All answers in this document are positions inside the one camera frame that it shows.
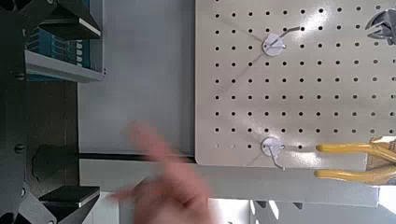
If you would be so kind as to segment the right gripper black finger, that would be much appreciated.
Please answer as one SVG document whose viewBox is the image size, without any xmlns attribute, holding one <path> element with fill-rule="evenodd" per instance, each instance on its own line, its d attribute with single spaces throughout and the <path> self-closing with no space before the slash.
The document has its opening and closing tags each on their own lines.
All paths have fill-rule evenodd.
<svg viewBox="0 0 396 224">
<path fill-rule="evenodd" d="M 39 27 L 63 40 L 100 39 L 102 35 L 82 0 L 56 0 L 56 8 Z"/>
<path fill-rule="evenodd" d="M 57 218 L 57 224 L 82 224 L 99 197 L 99 187 L 62 186 L 39 201 Z"/>
</svg>

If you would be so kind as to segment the person's bare hand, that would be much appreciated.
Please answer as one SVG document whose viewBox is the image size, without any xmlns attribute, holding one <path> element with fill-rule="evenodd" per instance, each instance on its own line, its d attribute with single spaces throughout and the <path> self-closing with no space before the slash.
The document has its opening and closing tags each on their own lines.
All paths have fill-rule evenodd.
<svg viewBox="0 0 396 224">
<path fill-rule="evenodd" d="M 159 165 L 159 173 L 132 187 L 119 189 L 109 199 L 134 204 L 134 224 L 216 224 L 208 204 L 209 188 L 154 127 L 132 121 L 127 126 L 132 142 Z"/>
</svg>

